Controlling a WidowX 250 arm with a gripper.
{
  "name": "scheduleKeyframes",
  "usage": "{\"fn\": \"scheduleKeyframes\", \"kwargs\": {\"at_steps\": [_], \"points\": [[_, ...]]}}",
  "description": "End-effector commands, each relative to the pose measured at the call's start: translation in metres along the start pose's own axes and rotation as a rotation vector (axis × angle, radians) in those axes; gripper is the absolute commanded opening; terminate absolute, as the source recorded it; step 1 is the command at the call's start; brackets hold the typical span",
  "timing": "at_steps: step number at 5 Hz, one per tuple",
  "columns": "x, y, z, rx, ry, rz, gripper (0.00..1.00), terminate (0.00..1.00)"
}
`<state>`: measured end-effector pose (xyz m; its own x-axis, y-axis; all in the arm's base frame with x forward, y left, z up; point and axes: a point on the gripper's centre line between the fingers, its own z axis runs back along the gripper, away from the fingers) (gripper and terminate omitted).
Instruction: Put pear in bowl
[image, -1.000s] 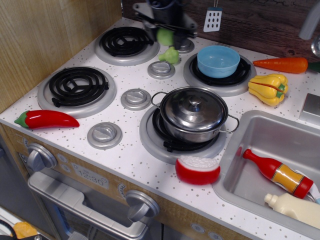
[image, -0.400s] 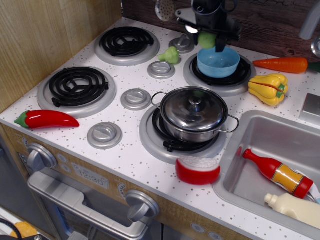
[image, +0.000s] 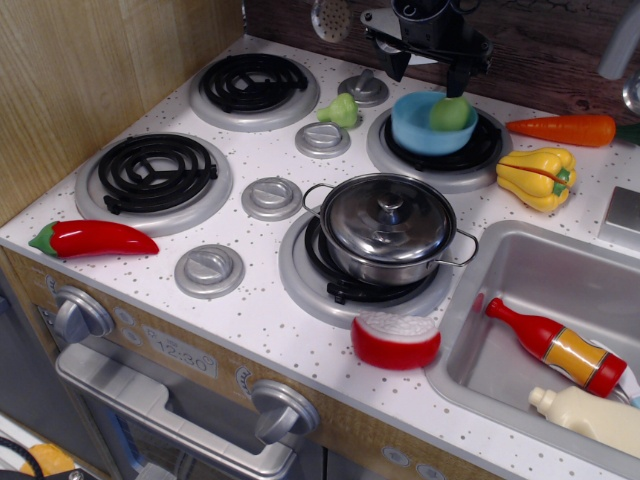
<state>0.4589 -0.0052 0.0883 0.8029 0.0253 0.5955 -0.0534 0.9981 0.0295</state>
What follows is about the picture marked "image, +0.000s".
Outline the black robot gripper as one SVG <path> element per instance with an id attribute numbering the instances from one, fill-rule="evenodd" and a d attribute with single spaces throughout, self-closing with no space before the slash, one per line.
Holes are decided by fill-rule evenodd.
<path id="1" fill-rule="evenodd" d="M 393 1 L 388 8 L 361 14 L 382 69 L 401 81 L 411 55 L 449 66 L 446 96 L 461 97 L 471 74 L 485 74 L 491 65 L 493 44 L 467 21 L 479 1 Z"/>

